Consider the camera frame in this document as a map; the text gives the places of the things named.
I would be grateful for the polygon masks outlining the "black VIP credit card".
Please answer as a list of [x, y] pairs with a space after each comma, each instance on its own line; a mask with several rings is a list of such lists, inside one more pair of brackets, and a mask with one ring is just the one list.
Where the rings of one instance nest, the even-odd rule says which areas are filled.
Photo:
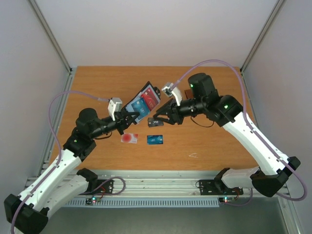
[[148, 123], [148, 127], [149, 128], [151, 128], [151, 127], [159, 127], [159, 126], [163, 126], [164, 125], [163, 121], [156, 120], [153, 117], [149, 117], [147, 123]]

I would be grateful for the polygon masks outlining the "red white credit card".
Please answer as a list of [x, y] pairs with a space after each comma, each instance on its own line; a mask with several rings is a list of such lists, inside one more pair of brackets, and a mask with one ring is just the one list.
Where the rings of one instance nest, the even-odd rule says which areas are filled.
[[138, 134], [124, 133], [121, 136], [121, 142], [123, 143], [137, 143], [137, 140], [138, 140]]

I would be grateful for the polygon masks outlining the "blue credit card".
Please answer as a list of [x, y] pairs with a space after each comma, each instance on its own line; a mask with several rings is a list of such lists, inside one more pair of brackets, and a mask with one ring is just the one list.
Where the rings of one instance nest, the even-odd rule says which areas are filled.
[[163, 144], [163, 135], [148, 135], [147, 136], [148, 145], [161, 145]]

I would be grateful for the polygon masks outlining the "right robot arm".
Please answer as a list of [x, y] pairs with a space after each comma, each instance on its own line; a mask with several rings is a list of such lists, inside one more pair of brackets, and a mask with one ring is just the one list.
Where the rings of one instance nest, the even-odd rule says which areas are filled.
[[170, 100], [156, 111], [154, 119], [174, 125], [182, 124], [185, 117], [204, 114], [234, 136], [251, 154], [257, 167], [241, 170], [224, 168], [215, 176], [213, 186], [218, 194], [238, 187], [254, 188], [266, 197], [277, 194], [301, 164], [299, 159], [288, 157], [274, 147], [233, 96], [219, 95], [209, 75], [192, 75], [188, 78], [188, 84], [193, 97], [186, 100], [183, 100], [173, 83], [167, 83], [162, 88]]

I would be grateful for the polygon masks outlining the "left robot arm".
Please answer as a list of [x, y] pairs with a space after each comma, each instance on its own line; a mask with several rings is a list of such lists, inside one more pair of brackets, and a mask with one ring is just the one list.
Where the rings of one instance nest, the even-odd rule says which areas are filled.
[[93, 108], [83, 109], [76, 127], [53, 163], [19, 195], [10, 194], [4, 201], [11, 233], [39, 234], [52, 215], [75, 196], [98, 189], [98, 176], [83, 168], [60, 185], [64, 178], [95, 149], [95, 139], [117, 130], [123, 134], [139, 112], [116, 112], [114, 117], [98, 118]]

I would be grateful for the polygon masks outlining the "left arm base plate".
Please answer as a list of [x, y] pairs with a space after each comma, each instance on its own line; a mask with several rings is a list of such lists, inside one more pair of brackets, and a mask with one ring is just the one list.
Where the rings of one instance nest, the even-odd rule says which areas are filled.
[[112, 194], [114, 187], [114, 180], [110, 179], [106, 183], [105, 179], [98, 179], [90, 182], [87, 190], [80, 195], [101, 195], [101, 194]]

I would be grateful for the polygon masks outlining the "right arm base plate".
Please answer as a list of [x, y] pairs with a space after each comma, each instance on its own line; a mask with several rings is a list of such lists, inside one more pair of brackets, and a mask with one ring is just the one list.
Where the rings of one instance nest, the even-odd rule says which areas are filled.
[[201, 179], [195, 183], [201, 195], [243, 195], [243, 189], [239, 187], [228, 188], [214, 179]]

